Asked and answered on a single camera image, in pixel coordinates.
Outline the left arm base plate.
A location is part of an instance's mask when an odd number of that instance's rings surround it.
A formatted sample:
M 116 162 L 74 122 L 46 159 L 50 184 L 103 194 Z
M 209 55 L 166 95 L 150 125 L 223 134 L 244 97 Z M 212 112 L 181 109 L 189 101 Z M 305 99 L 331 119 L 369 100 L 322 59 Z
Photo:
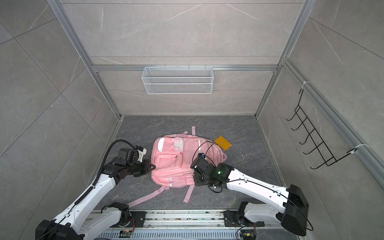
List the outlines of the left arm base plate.
M 145 211 L 125 211 L 121 215 L 121 221 L 118 226 L 121 228 L 142 228 L 146 219 L 147 212 Z

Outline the pink school backpack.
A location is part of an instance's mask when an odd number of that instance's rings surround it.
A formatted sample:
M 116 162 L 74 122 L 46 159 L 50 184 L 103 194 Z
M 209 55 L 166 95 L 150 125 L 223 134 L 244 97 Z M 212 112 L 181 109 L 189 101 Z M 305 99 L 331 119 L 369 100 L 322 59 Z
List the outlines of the pink school backpack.
M 159 186 L 158 190 L 129 203 L 134 207 L 146 202 L 171 188 L 189 187 L 184 202 L 188 203 L 195 187 L 194 171 L 191 169 L 193 160 L 198 154 L 204 154 L 213 160 L 215 165 L 227 160 L 222 149 L 207 139 L 196 135 L 196 128 L 192 133 L 171 134 L 156 139 L 151 163 L 156 169 L 151 171 L 152 180 Z

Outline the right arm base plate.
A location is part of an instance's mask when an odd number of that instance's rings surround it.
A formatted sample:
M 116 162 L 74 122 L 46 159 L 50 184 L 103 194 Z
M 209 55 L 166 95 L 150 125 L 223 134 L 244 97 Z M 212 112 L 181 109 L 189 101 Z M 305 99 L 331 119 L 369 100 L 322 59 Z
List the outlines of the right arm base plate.
M 226 210 L 223 212 L 226 227 L 264 227 L 264 222 L 251 222 L 237 211 Z

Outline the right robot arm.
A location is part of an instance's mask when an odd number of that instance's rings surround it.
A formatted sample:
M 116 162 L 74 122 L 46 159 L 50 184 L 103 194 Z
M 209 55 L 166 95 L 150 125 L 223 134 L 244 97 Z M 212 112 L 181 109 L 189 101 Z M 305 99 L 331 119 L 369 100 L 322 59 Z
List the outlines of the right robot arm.
M 275 186 L 252 178 L 238 169 L 220 163 L 216 167 L 197 158 L 190 168 L 203 179 L 207 186 L 236 191 L 270 206 L 266 214 L 257 214 L 252 203 L 241 204 L 240 219 L 246 222 L 265 222 L 273 219 L 292 234 L 306 236 L 314 228 L 308 220 L 309 203 L 298 186 Z

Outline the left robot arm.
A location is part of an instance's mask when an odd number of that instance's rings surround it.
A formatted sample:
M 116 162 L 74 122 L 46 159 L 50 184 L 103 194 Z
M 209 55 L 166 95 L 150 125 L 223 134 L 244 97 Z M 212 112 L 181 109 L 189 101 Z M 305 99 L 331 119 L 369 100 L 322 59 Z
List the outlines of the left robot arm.
M 90 222 L 87 217 L 122 179 L 127 176 L 141 177 L 156 167 L 145 160 L 147 150 L 120 149 L 117 157 L 105 164 L 94 182 L 64 211 L 53 220 L 43 220 L 36 228 L 37 240 L 93 240 L 103 231 L 117 225 L 126 227 L 134 223 L 127 204 L 114 202 L 104 208 Z

